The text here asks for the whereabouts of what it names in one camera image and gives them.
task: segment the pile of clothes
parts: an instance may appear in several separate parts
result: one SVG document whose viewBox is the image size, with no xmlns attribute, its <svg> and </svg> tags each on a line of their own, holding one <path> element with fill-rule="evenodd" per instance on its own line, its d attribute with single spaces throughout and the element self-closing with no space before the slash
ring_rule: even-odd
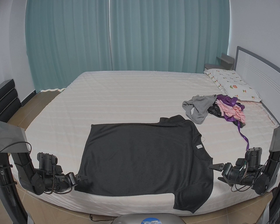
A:
<svg viewBox="0 0 280 224">
<path fill-rule="evenodd" d="M 184 101 L 182 107 L 186 111 L 187 117 L 196 124 L 201 124 L 208 113 L 219 118 L 224 118 L 228 122 L 234 123 L 240 135 L 247 142 L 246 150 L 249 149 L 249 140 L 244 136 L 240 129 L 246 124 L 244 105 L 237 102 L 237 97 L 228 95 L 193 96 L 191 100 Z"/>
</svg>

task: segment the pink garment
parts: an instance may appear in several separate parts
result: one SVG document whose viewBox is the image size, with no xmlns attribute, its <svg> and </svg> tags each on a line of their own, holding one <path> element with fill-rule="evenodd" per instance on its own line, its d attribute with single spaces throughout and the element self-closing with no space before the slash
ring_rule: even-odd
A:
<svg viewBox="0 0 280 224">
<path fill-rule="evenodd" d="M 229 117 L 233 116 L 236 120 L 241 121 L 242 123 L 245 123 L 245 121 L 246 121 L 245 114 L 243 113 L 243 111 L 241 111 L 240 106 L 235 104 L 233 107 L 231 107 L 231 106 L 224 104 L 221 100 L 217 100 L 215 103 L 219 106 L 221 112 L 223 111 L 222 116 L 224 113 L 225 115 L 227 115 Z"/>
</svg>

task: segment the baseboard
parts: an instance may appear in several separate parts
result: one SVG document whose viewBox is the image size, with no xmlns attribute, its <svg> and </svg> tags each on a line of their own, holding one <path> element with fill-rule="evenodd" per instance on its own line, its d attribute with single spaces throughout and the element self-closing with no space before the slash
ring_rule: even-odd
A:
<svg viewBox="0 0 280 224">
<path fill-rule="evenodd" d="M 36 90 L 34 90 L 32 93 L 30 93 L 28 95 L 28 97 L 26 97 L 22 102 L 21 102 L 21 105 L 24 106 L 29 100 L 32 99 L 33 96 L 36 95 Z"/>
</svg>

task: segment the gray headboard frame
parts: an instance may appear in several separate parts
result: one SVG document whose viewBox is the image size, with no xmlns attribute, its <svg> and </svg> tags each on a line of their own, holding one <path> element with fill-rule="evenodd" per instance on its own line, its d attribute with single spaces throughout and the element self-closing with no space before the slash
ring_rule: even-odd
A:
<svg viewBox="0 0 280 224">
<path fill-rule="evenodd" d="M 266 60 L 265 58 L 251 52 L 251 51 L 248 51 L 240 46 L 237 46 L 237 49 L 236 49 L 236 56 L 235 56 L 235 62 L 234 62 L 234 67 L 233 69 L 236 70 L 236 65 L 237 65 L 237 59 L 238 59 L 238 52 L 239 51 L 243 51 L 251 56 L 253 56 L 254 58 L 262 61 L 263 63 L 267 64 L 268 66 L 270 66 L 271 68 L 273 68 L 274 70 L 276 70 L 277 72 L 280 73 L 280 68 L 278 66 L 276 66 L 275 64 L 271 63 L 270 61 Z M 270 113 L 270 115 L 276 120 L 276 122 L 280 125 L 280 122 L 275 118 L 275 116 L 272 114 L 272 112 L 266 107 L 265 104 L 262 103 L 262 105 L 264 106 L 264 108 Z"/>
</svg>

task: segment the fitted sheet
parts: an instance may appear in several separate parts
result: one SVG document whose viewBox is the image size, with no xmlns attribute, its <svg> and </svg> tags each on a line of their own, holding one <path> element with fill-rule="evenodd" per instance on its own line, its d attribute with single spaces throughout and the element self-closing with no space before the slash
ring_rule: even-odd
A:
<svg viewBox="0 0 280 224">
<path fill-rule="evenodd" d="M 221 94 L 206 74 L 158 71 L 98 71 L 78 76 L 62 93 L 50 102 L 26 130 L 32 144 L 31 158 L 38 168 L 37 153 L 54 154 L 66 174 L 78 172 L 91 124 L 100 123 L 157 123 L 160 117 L 185 115 L 182 102 L 194 95 Z M 268 158 L 273 129 L 260 103 L 245 102 L 246 126 L 241 132 L 249 139 L 250 147 L 262 147 L 262 164 Z M 196 125 L 205 138 L 206 151 L 213 163 L 231 162 L 243 158 L 246 141 L 231 122 L 209 114 Z M 17 171 L 12 168 L 18 179 Z M 219 210 L 258 196 L 253 190 L 231 192 L 230 187 L 217 180 L 221 173 L 214 171 L 214 187 L 209 199 L 194 213 Z M 58 206 L 99 215 L 119 216 L 131 213 L 173 213 L 192 215 L 189 211 L 173 209 L 174 195 L 137 195 L 109 197 L 72 191 L 65 195 L 34 195 Z"/>
</svg>

